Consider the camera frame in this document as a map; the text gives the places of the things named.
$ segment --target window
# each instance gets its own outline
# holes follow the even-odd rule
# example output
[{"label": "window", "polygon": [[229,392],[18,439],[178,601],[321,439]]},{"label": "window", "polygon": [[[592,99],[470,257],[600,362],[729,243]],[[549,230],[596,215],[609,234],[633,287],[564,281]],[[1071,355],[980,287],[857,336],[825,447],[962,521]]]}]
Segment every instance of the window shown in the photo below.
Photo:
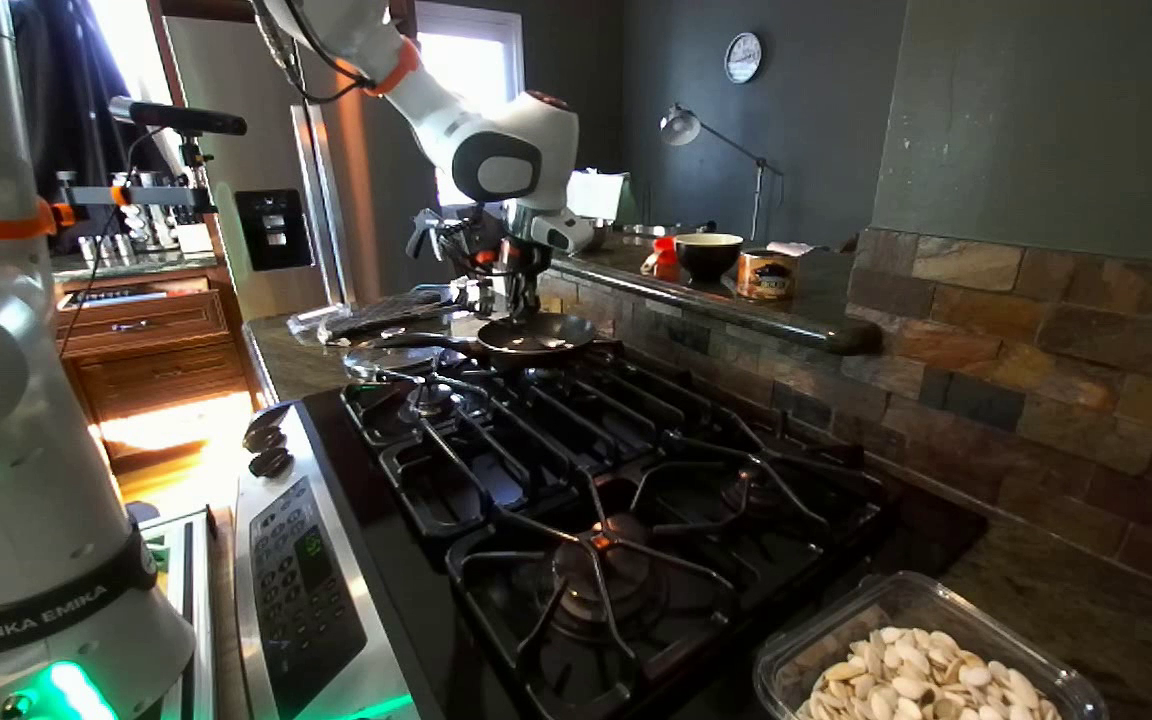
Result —
[{"label": "window", "polygon": [[[454,4],[421,4],[415,39],[422,66],[470,113],[500,113],[523,93],[523,19]],[[440,202],[470,202],[453,176],[434,176]]]}]

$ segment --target wall clock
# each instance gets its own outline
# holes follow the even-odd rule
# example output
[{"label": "wall clock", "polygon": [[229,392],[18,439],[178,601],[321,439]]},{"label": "wall clock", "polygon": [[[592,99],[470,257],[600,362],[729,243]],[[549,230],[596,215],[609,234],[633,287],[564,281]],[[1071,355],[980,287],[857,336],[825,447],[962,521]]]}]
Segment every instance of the wall clock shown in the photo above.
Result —
[{"label": "wall clock", "polygon": [[752,76],[760,76],[762,59],[762,39],[756,32],[737,32],[724,50],[729,79],[748,83]]}]

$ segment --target gray wall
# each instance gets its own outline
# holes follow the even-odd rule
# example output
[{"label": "gray wall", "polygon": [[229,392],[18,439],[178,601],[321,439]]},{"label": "gray wall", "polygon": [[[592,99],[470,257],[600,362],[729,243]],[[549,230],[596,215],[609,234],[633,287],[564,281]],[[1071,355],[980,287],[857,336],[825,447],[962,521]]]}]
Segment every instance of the gray wall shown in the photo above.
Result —
[{"label": "gray wall", "polygon": [[1152,0],[906,0],[876,225],[1152,257]]},{"label": "gray wall", "polygon": [[[782,168],[773,234],[846,239],[872,221],[903,0],[623,0],[623,142],[643,164],[643,221],[748,226],[752,164],[715,141],[662,146],[681,99]],[[724,76],[731,32],[756,29],[762,73]]]}]

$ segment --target stove knob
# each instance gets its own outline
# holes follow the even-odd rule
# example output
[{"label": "stove knob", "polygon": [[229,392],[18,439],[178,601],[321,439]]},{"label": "stove knob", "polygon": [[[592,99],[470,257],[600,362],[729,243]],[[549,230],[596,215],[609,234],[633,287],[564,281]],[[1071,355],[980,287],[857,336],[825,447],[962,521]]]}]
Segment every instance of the stove knob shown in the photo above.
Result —
[{"label": "stove knob", "polygon": [[277,431],[277,423],[286,414],[286,407],[291,402],[273,402],[273,407],[264,407],[253,423],[248,423],[248,431],[243,431],[243,447],[248,452],[258,452],[258,447],[267,447],[267,431]]},{"label": "stove knob", "polygon": [[277,479],[277,475],[282,475],[286,463],[291,463],[286,447],[264,447],[253,455],[248,472]]}]

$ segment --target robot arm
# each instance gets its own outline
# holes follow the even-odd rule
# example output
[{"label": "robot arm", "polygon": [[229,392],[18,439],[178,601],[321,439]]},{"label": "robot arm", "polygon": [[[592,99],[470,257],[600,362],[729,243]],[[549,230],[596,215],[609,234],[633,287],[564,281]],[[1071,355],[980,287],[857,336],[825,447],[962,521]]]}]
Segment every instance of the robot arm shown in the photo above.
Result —
[{"label": "robot arm", "polygon": [[561,215],[580,120],[541,96],[500,117],[469,113],[421,66],[421,49],[386,19],[385,0],[253,0],[257,19],[364,76],[415,130],[421,152],[476,202],[511,200],[523,215]]}]

